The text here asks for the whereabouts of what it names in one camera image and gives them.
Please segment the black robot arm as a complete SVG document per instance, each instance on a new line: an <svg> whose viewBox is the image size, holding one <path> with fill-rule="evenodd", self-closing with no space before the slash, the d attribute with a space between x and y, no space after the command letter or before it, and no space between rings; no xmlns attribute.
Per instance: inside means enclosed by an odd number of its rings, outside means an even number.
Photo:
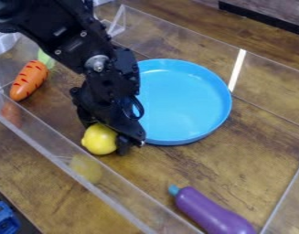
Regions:
<svg viewBox="0 0 299 234"><path fill-rule="evenodd" d="M111 43L94 17L93 0L0 0L0 32L25 34L66 67L86 77L70 90L85 126L101 123L118 133L119 154L142 146L145 108L134 52Z"/></svg>

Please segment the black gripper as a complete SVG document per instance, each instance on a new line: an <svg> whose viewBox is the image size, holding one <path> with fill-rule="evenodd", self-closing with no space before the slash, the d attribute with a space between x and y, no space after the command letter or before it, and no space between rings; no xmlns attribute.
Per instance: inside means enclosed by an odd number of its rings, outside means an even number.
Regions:
<svg viewBox="0 0 299 234"><path fill-rule="evenodd" d="M70 90L73 102L78 107L79 120L86 128L102 123L118 133L118 154L126 155L133 145L141 147L146 142L146 130L141 125L145 107L137 96L102 101L93 95L89 82Z"/></svg>

